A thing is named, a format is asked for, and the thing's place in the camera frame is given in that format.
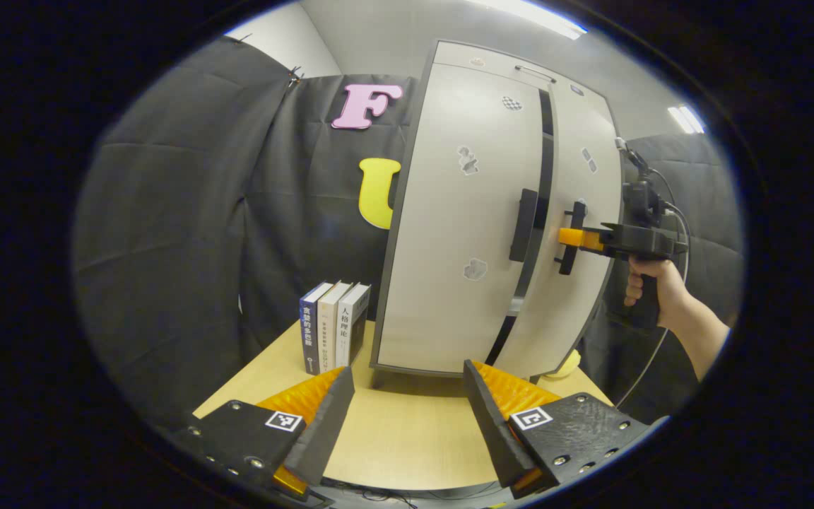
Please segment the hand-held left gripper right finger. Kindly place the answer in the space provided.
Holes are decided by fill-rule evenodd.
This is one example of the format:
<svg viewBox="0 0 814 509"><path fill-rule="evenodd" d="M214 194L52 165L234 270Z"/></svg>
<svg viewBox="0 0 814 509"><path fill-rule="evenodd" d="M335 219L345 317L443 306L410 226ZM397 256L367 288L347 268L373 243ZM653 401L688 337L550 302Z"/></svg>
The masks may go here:
<svg viewBox="0 0 814 509"><path fill-rule="evenodd" d="M515 499L578 484L651 434L590 393L558 396L483 362L465 360L462 380L497 482Z"/></svg>

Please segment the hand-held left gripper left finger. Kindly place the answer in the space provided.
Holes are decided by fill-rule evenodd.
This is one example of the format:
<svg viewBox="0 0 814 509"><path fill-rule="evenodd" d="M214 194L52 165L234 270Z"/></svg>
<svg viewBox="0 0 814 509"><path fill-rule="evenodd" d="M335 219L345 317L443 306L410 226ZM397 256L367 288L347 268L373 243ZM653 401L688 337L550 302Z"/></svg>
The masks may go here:
<svg viewBox="0 0 814 509"><path fill-rule="evenodd" d="M353 394L351 368L333 368L257 404L230 399L170 437L236 486L306 496L325 474Z"/></svg>

